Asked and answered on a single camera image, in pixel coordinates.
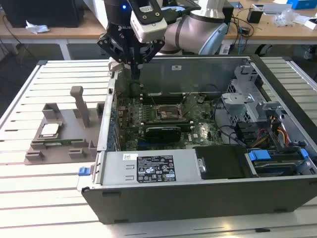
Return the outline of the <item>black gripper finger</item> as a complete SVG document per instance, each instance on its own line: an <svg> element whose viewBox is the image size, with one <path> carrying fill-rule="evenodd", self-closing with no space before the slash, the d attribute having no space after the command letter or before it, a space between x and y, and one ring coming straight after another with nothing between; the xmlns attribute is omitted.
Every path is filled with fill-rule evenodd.
<svg viewBox="0 0 317 238"><path fill-rule="evenodd" d="M151 41L138 46L136 50L136 79L140 78L143 65L150 62L164 45L165 41Z"/></svg>
<svg viewBox="0 0 317 238"><path fill-rule="evenodd" d="M105 32L98 40L98 45L116 62L124 64L130 70L131 79L137 79L137 66L134 63L133 52L129 48L128 38L123 33L111 35Z"/></svg>

